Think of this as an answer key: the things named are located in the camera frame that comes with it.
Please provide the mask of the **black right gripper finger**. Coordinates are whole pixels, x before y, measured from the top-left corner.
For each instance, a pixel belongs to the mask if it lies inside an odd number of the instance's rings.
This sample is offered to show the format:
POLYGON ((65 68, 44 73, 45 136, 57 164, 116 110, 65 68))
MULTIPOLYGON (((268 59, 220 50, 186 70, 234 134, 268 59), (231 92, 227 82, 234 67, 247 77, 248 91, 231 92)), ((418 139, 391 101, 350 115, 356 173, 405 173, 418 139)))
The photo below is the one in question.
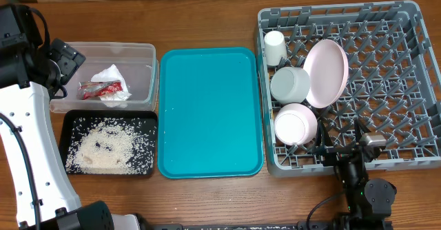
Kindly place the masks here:
POLYGON ((333 147, 334 143, 332 142, 324 123, 321 120, 318 120, 316 132, 316 151, 324 151, 333 147))
POLYGON ((355 130, 355 140, 356 144, 359 145, 362 135, 369 133, 368 127, 359 119, 354 120, 354 130, 355 130))

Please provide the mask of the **red foil wrapper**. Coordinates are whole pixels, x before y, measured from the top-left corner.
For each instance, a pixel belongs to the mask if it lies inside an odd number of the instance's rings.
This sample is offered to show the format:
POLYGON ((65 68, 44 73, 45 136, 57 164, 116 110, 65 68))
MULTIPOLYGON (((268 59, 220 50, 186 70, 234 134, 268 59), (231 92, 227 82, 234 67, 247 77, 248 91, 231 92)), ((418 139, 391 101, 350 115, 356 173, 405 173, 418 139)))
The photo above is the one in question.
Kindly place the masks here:
POLYGON ((77 98, 81 100, 86 100, 89 98, 114 94, 116 92, 121 92, 122 90, 123 87, 120 81, 81 82, 79 83, 77 98))

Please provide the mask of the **white napkin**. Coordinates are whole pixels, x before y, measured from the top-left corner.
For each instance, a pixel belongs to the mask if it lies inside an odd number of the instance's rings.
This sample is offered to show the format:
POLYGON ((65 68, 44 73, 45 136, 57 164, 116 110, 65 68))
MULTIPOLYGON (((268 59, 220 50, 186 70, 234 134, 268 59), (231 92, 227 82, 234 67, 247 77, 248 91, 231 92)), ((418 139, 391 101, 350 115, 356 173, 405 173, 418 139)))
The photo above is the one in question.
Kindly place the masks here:
POLYGON ((90 81, 105 85, 100 92, 99 98, 107 107, 127 106, 125 101, 127 101, 132 94, 129 92, 125 79, 115 64, 95 74, 90 81))

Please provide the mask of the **grey bowl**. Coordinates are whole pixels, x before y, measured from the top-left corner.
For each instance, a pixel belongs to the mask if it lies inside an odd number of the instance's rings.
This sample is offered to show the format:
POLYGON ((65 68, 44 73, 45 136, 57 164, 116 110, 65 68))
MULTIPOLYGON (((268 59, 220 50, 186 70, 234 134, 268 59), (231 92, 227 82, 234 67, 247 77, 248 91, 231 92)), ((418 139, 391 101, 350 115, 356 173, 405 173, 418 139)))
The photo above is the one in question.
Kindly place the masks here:
POLYGON ((280 68, 270 82, 271 95, 282 104, 303 102, 309 88, 309 75, 299 67, 280 68))

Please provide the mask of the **large pink plate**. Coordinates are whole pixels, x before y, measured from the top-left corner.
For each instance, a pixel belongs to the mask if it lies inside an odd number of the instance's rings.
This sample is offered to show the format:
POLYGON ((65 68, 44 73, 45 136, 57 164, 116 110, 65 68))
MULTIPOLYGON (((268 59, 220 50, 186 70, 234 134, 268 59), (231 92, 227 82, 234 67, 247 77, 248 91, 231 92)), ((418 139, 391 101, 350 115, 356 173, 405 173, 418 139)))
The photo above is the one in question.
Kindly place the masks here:
POLYGON ((310 78, 307 102, 325 108, 342 95, 349 76, 349 62, 343 48, 335 41, 324 39, 309 51, 303 69, 310 78))

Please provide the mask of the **cream cup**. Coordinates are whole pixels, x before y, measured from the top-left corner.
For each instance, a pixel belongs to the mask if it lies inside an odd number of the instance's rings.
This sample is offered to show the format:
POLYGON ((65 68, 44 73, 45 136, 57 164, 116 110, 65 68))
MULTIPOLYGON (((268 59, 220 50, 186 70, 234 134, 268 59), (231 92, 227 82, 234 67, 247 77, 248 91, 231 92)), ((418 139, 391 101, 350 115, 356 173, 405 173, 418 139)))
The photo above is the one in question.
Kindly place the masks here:
POLYGON ((264 36, 265 57, 268 66, 278 66, 281 59, 287 58, 285 37, 282 32, 272 30, 264 36))

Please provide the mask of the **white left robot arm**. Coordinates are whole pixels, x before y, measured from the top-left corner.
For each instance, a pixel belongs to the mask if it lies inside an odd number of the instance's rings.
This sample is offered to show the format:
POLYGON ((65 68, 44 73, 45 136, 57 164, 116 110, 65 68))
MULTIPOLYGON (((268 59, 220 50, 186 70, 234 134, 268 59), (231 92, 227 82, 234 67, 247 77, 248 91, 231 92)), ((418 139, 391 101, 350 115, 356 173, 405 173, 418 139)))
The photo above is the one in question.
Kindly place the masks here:
POLYGON ((12 174, 20 229, 150 229, 133 213, 110 213, 103 201, 82 206, 65 172, 50 121, 50 100, 85 61, 48 31, 41 13, 1 7, 1 140, 12 174))

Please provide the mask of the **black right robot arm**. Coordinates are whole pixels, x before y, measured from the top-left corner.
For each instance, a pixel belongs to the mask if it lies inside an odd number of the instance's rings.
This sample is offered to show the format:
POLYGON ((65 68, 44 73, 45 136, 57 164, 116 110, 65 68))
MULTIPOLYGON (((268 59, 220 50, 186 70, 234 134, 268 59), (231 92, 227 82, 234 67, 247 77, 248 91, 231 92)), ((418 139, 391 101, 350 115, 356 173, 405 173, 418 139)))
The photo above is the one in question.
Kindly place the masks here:
POLYGON ((335 147, 324 123, 317 121, 312 154, 323 157, 322 165, 332 167, 343 190, 319 202, 308 214, 306 227, 312 229, 311 217, 324 204, 344 195, 348 212, 340 212, 327 223, 327 229, 392 229, 385 219, 391 215, 396 186, 381 178, 370 179, 366 164, 378 158, 386 147, 385 137, 372 132, 361 121, 354 121, 355 141, 335 147))

